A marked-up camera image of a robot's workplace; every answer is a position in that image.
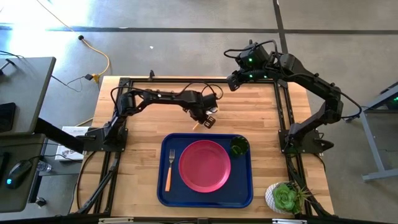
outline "pink plate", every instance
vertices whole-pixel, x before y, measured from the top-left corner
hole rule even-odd
[[[194,191],[209,193],[228,180],[231,161],[222,146],[209,141],[195,141],[181,154],[178,169],[184,183]]]

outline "computer mouse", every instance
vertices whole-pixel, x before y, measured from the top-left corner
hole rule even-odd
[[[6,179],[6,187],[17,189],[24,181],[25,176],[32,168],[32,163],[27,160],[19,161],[10,171]]]

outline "concrete floor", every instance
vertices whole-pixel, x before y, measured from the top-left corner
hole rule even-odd
[[[155,28],[277,29],[272,0],[42,0],[70,26]],[[398,1],[279,0],[285,29],[398,30]],[[88,50],[71,32],[44,31],[61,25],[35,1],[5,1],[0,22],[0,49],[25,57],[54,56],[53,75],[68,82],[105,66],[101,55]],[[278,34],[227,32],[84,32],[85,39],[106,52],[112,62],[107,75],[227,76],[235,62],[223,56],[228,48],[244,47],[248,39],[275,39]],[[287,34],[289,53],[322,78],[335,82],[364,105],[398,81],[393,66],[398,35]],[[98,88],[83,80],[81,93],[50,82],[40,116],[57,125],[75,125],[92,117]],[[322,101],[309,93],[313,112]],[[347,101],[344,114],[355,107]],[[335,213],[344,218],[397,223],[398,177],[363,183],[362,174],[376,171],[359,120],[320,128],[335,147],[325,153],[326,175]],[[21,213],[0,214],[0,220],[68,213],[76,176],[45,177],[39,196],[48,205],[28,205]]]

